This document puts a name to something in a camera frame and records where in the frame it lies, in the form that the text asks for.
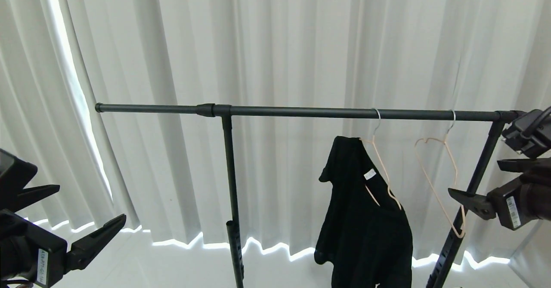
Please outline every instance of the white clothing tag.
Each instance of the white clothing tag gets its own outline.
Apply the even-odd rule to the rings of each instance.
[[[365,180],[369,180],[370,178],[372,178],[376,174],[377,174],[377,172],[374,169],[370,169],[369,172],[364,174]]]

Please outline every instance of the horizontal bar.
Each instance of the horizontal bar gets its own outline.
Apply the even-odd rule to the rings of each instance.
[[[217,105],[212,104],[212,114],[218,114]],[[99,113],[124,112],[124,113],[173,113],[173,114],[197,114],[198,106],[181,105],[126,105],[126,104],[102,104],[96,105]],[[451,110],[405,110],[405,109],[379,109],[382,119],[404,119],[422,121],[452,121]],[[310,108],[310,107],[258,107],[258,106],[231,106],[230,115],[234,116],[268,116],[268,117],[312,117],[312,118],[362,118],[377,119],[375,109],[354,108]],[[505,121],[510,122],[518,117],[515,111],[455,111],[457,121]]]

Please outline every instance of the white floor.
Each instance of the white floor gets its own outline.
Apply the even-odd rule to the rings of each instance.
[[[90,233],[90,227],[71,233],[68,225],[54,233],[69,243]],[[244,254],[246,288],[330,287],[332,266],[313,261],[311,254],[293,262],[287,250],[263,255],[251,245]],[[413,269],[414,288],[424,288],[434,263]],[[527,288],[506,264],[472,269],[465,261],[461,271],[452,271],[445,287]],[[56,288],[234,288],[234,274],[228,249],[205,249],[202,239],[189,249],[177,245],[152,245],[149,233],[119,233],[83,271],[67,274]]]

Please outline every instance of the white sticker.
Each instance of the white sticker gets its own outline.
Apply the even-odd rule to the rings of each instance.
[[[36,265],[36,281],[46,287],[48,283],[48,252],[42,248],[38,249],[38,263]]]
[[[374,169],[370,169],[369,172],[364,174],[365,180],[369,180],[370,178],[372,178],[376,174],[377,174],[377,172]]]
[[[518,217],[518,210],[516,208],[515,197],[509,196],[506,201],[507,201],[507,207],[509,208],[509,214],[511,215],[513,228],[517,229],[518,227],[520,227],[520,217]]]

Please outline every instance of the metal hanger hook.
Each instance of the metal hanger hook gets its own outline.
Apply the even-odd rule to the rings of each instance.
[[[373,136],[375,136],[375,132],[377,132],[378,127],[381,126],[381,113],[379,113],[378,109],[374,108],[375,111],[377,111],[377,114],[379,116],[379,122],[377,123],[377,127],[373,130]]]
[[[448,128],[448,131],[446,131],[446,135],[449,133],[453,125],[455,125],[455,120],[456,120],[455,110],[451,110],[451,111],[453,112],[453,122],[451,123],[451,127]]]

